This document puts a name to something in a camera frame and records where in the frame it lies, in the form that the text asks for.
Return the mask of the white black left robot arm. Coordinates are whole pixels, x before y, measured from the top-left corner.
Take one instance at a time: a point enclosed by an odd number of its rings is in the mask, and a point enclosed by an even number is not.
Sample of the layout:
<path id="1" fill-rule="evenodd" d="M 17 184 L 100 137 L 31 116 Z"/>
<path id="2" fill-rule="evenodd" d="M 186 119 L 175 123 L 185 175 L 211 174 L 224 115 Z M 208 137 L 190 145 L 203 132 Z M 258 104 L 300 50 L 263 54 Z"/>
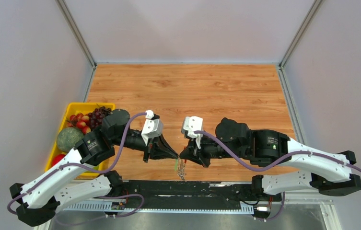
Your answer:
<path id="1" fill-rule="evenodd" d="M 50 170 L 35 180 L 10 187 L 12 204 L 7 210 L 23 223 L 35 227 L 51 220 L 64 207 L 91 197 L 119 198 L 124 191 L 121 178 L 113 167 L 98 171 L 98 177 L 74 187 L 68 184 L 86 171 L 95 171 L 101 162 L 120 158 L 123 148 L 143 153 L 143 160 L 177 159 L 178 154 L 163 137 L 163 123 L 151 110 L 140 114 L 145 117 L 142 130 L 131 129 L 135 119 L 128 111 L 115 109 L 102 119 L 94 131 L 84 135 L 74 147 Z"/>

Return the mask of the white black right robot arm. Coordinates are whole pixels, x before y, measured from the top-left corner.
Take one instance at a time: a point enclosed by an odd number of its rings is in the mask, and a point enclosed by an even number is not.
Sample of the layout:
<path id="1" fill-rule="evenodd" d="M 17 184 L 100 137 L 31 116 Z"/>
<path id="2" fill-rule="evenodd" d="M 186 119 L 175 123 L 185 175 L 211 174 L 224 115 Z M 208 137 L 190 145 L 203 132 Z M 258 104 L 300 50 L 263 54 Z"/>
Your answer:
<path id="1" fill-rule="evenodd" d="M 202 118 L 188 116 L 181 132 L 189 140 L 181 159 L 209 167 L 212 159 L 232 158 L 257 172 L 251 182 L 251 195 L 257 200 L 296 190 L 316 190 L 325 196 L 361 190 L 361 177 L 353 173 L 355 154 L 349 150 L 321 151 L 286 134 L 253 130 L 228 118 L 220 121 L 212 135 L 203 130 Z"/>

